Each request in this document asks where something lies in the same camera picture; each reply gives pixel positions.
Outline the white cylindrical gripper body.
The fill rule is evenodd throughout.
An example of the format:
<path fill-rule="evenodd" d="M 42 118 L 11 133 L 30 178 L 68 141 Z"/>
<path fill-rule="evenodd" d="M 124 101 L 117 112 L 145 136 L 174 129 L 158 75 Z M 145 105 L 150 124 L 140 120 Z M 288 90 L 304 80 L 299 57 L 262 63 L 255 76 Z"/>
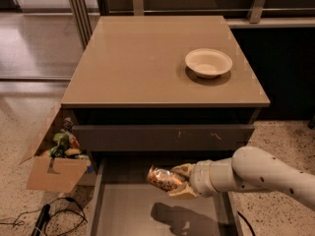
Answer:
<path fill-rule="evenodd" d="M 210 160 L 205 160 L 199 161 L 193 166 L 189 183 L 198 196 L 207 198 L 218 194 L 210 177 L 211 164 Z"/>

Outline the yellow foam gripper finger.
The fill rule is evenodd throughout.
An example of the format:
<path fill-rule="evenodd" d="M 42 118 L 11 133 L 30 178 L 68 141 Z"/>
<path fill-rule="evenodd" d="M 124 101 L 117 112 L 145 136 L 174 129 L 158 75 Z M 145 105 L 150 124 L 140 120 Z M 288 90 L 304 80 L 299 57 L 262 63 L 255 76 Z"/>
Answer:
<path fill-rule="evenodd" d="M 184 163 L 181 165 L 176 165 L 170 169 L 171 172 L 179 174 L 185 178 L 189 178 L 193 171 L 194 164 Z"/>
<path fill-rule="evenodd" d="M 188 182 L 183 183 L 178 188 L 167 193 L 171 198 L 177 200 L 189 200 L 197 197 L 197 194 L 191 188 Z"/>

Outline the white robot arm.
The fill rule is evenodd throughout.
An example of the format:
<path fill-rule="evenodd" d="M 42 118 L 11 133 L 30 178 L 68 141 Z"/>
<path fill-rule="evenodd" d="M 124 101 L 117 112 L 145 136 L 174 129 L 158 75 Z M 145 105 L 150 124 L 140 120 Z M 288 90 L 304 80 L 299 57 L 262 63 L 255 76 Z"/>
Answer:
<path fill-rule="evenodd" d="M 241 147 L 230 158 L 186 163 L 171 171 L 186 178 L 183 184 L 168 192 L 175 199 L 271 190 L 315 210 L 315 176 L 297 170 L 257 147 Z"/>

